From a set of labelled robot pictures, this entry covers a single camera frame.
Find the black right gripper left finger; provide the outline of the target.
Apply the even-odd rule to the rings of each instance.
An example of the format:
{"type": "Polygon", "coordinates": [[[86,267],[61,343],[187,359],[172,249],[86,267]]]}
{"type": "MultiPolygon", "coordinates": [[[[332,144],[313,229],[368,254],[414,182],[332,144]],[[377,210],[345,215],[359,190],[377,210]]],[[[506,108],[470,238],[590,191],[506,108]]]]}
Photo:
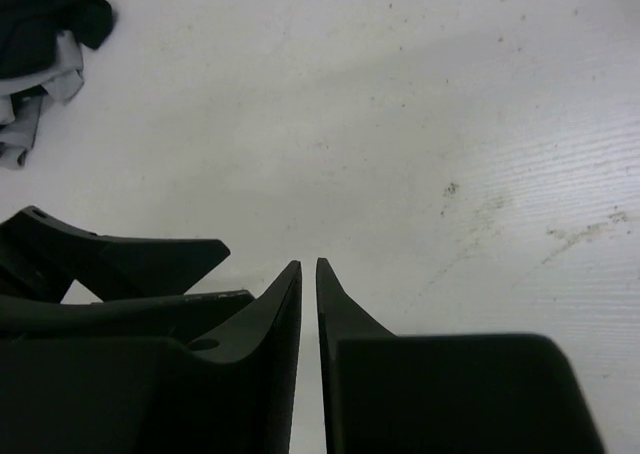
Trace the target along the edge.
{"type": "Polygon", "coordinates": [[[302,269],[246,291],[1,300],[5,453],[285,453],[302,269]]]}

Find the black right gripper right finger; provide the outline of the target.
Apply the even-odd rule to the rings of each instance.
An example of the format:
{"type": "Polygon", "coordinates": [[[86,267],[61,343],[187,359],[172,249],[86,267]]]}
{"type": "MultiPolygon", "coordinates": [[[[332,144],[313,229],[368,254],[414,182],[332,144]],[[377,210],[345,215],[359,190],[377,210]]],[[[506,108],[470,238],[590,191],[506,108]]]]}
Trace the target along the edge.
{"type": "Polygon", "coordinates": [[[316,264],[331,453],[601,453],[574,371],[528,333],[398,336],[316,264]]]}

